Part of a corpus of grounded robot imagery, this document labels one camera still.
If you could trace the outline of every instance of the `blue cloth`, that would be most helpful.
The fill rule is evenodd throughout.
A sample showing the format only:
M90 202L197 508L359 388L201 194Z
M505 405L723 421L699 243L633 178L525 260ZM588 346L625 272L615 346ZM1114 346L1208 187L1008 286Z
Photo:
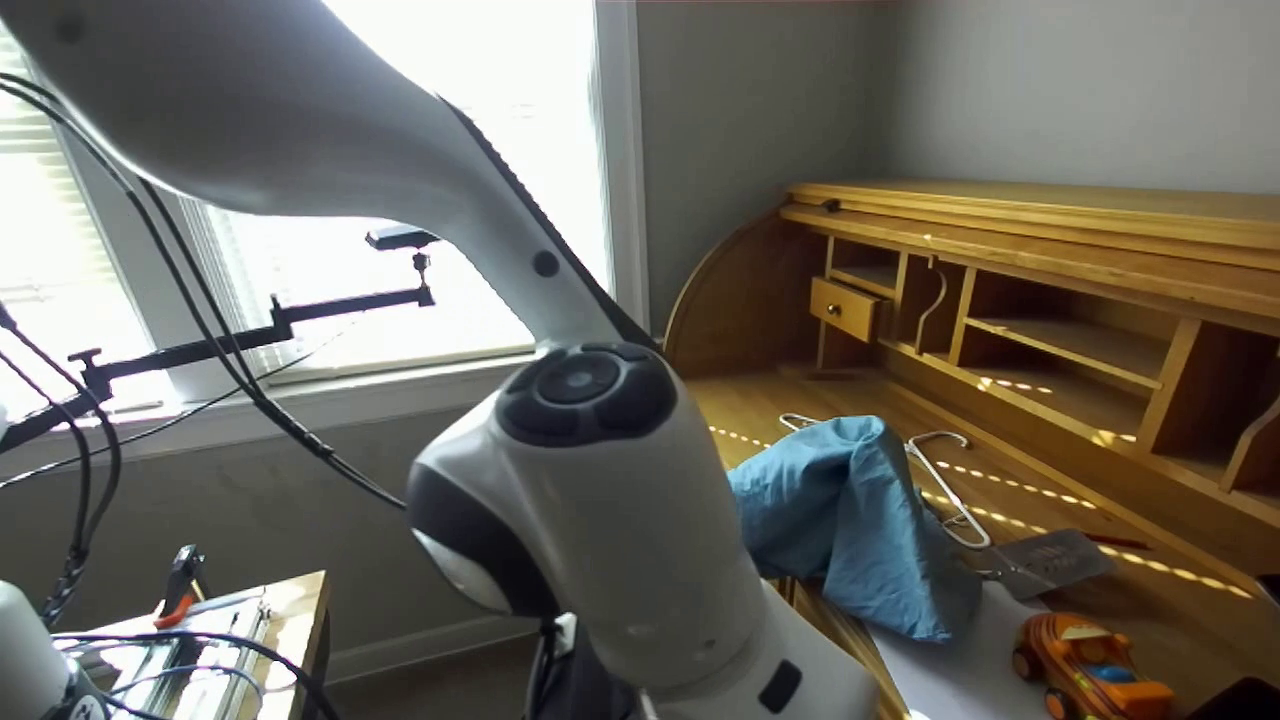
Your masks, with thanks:
M980 582L914 488L906 446L878 418L806 426L730 474L764 576L825 582L834 610L946 645Z

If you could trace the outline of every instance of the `wooden drawer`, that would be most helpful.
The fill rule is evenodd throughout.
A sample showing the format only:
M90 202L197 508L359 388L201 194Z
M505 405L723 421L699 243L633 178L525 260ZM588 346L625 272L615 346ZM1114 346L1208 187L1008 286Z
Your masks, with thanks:
M825 277L810 289L810 312L866 346L872 346L878 332L878 296L866 296L857 289L834 286Z

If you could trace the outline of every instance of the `wooden shelf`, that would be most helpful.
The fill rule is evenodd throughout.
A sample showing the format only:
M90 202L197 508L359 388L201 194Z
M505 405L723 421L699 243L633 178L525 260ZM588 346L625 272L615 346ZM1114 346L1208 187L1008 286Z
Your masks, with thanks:
M968 315L965 323L1147 394L1160 384L1166 346L1145 335L1055 315Z
M854 289L896 299L896 270L901 253L857 240L830 240L830 277Z
M1073 375L1055 364L976 364L961 367L973 388L1037 412L1092 446L1138 446L1145 399Z
M896 296L896 263L857 263L857 270L834 270L840 286L866 289L872 296Z
M1245 518L1257 518L1263 524L1280 524L1280 488L1225 488L1228 459L1225 458L1151 458L1151 465L1184 485L1205 493L1208 502L1233 502Z

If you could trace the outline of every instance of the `white wall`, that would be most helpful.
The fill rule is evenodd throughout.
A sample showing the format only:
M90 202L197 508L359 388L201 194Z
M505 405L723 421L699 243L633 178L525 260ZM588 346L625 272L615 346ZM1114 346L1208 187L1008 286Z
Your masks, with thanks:
M657 328L698 260L791 181L861 169L878 19L866 0L640 0Z
M893 178L1280 194L1277 0L906 0Z

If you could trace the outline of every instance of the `wire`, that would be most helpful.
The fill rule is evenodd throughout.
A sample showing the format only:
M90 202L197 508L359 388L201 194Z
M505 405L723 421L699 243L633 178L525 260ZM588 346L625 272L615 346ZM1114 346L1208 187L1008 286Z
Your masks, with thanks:
M250 374L250 364L246 364L246 353L239 353L239 346L237 346L237 332L227 328L227 315L220 312L220 303L215 303L215 296L214 296L214 289L207 289L207 279L204 279L204 272L201 272L201 263L197 263L197 253L193 253L193 243L184 240L184 232L178 229L178 221L171 221L171 214L164 209L164 202L155 197L155 187L148 186L148 181L141 181L141 187L148 194L148 202L155 203L155 214L159 214L159 221L164 221L164 229L169 229L169 238L178 240L178 248L180 248L180 255L184 255L184 263L188 263L188 272L197 277L197 286L201 286L201 296L204 296L204 303L207 303L207 312L214 312L214 321L220 323L220 332L226 332L226 342L227 342L227 347L207 332L207 323L204 323L204 315L201 315L201 309L197 309L197 299L193 299L193 294L184 289L184 279L180 279L180 272L178 272L178 263L171 263L171 253L164 248L164 240L159 238L152 238L155 240L155 248L159 248L159 255L164 255L164 263L169 263L169 272L171 272L171 279L180 286L180 296L184 296L184 303L188 303L188 312L193 312L193 321L197 321L197 328L204 332L204 342L207 346L215 346L220 347L220 364L227 367L227 375L246 388L246 396L286 433L286 437L294 437L297 446L304 446L322 465L330 465L335 475L344 475L347 485L357 485L359 493L370 493L373 502L382 502L382 504L388 504L388 508L395 508L395 512L405 512L405 502L399 497L393 497L393 493L383 493L383 488L376 488L376 485L370 485L347 459L342 459L317 433L308 433L299 421L294 421L257 379L251 379L251 374Z
M78 597L78 586L81 586L86 564L90 564L90 502L93 502L90 441L86 441L78 418L62 399L53 399L12 355L0 353L0 364L10 364L12 375L22 375L50 409L55 409L66 418L66 426L70 426L70 433L78 441L78 454L81 454L81 502L78 502L78 521L71 521L71 545L70 545L66 574L53 586L50 606L44 606L44 630L55 630L62 614Z
M201 309L197 309L197 299L193 299L193 294L188 294L188 286L184 286L171 253L164 248L164 238L159 238L152 214L141 203L141 197L127 187L127 181L116 173L116 166L95 148L95 142L90 142L90 134L86 134L81 123L71 123L70 116L62 116L62 101L55 101L50 90L41 90L41 86L34 86L34 80L23 80L23 78L12 78L12 73L0 73L0 90L12 93L12 97L22 97L23 106L41 109L41 114L44 114L50 120L55 120L62 129L70 129L71 142L78 142L81 148L90 148L90 155L116 181L116 187L125 194L125 202L131 203L131 214L143 221L143 229L148 229L159 260L164 260L164 270L171 272L171 279L178 279L178 289L180 289L180 299L188 303L201 335L204 335L214 347L220 347L220 364L226 364L226 374L246 388L246 396L250 396L286 437L294 437L294 441L304 446L317 459L324 459L335 475L344 475L347 485L357 485L357 488L370 493L373 502L405 512L405 502L399 502L399 497L370 485L347 459L342 459L322 437L311 437L304 426L297 426L297 421L251 379L251 374L250 374L250 364L246 364L246 353L237 347L237 335L233 335L233 328L227 328L215 296L207 294L207 279L204 279L204 272L201 272L188 240L184 240L184 232L178 229L171 214L159 203L155 187L152 187L148 181L141 181L141 187L143 187L148 202L155 203L159 221L169 223L171 240L180 243L184 260L188 260L188 272L193 272L197 286L204 289L204 303L214 309L215 323L226 328L226 342L215 342L214 328L204 323L204 315L201 315Z
M100 421L106 441L107 441L107 488L90 521L90 537L86 545L93 545L95 529L106 524L116 493L121 493L121 474L125 474L125 458L121 458L121 433L113 426L113 418L106 412L106 405L93 396L93 388L86 388L66 364L55 364L29 332L10 328L34 355L41 355L41 364L50 364L62 379L70 379L78 388L78 396L90 396L90 412Z
M342 720L342 713L332 709L324 684L299 669L297 662L282 655L276 647L250 642L250 635L233 635L233 631L137 631L137 635L116 635L116 631L55 631L55 642L71 642L71 645L169 645L169 642L197 642L197 645L237 645L250 647L282 669L287 669L287 678L308 691L308 705L317 705L322 718Z
M287 374L287 367L304 364L308 355L311 355L311 353L299 353L299 355L294 355L294 361L286 361L286 364L276 364L276 367L260 374L257 379L282 375L282 374ZM184 409L184 412L169 418L169 421L164 421L164 426L155 426L155 429L143 429L143 433L137 433L137 437L121 437L121 454L125 454L125 450L131 450L131 446L143 446L143 441L152 441L152 437L164 437L164 433L171 433L171 429L180 429L180 426L188 426L188 421L204 418L207 409L215 409L215 405L226 405L226 399L233 399L233 396L239 396L239 384L233 384L233 388L226 388L226 394L215 394L215 396L204 396L201 405L193 405L193 409ZM23 467L23 474L16 474L16 475L0 481L0 493L10 493L10 488L16 488L16 485L34 485L34 481L41 481L41 475L50 475L50 474L62 474L62 467L70 467L70 465L78 465L78 458L62 458L62 459L50 459L50 465Z
M560 625L553 618L543 618L538 647L532 647L532 672L525 684L525 718L522 720L543 718L560 678L563 678Z
M113 691L106 691L106 696L121 696L121 691L131 691L131 688L143 688L143 684L159 684L159 679L169 679L169 678L197 678L197 672L233 678L233 679L250 684L251 696L266 696L266 691L268 691L268 688L257 684L246 669L227 669L227 666L171 666L171 669L159 669L159 672L152 672L152 678L137 678L137 679L127 679L127 684L121 684L121 688L113 688Z

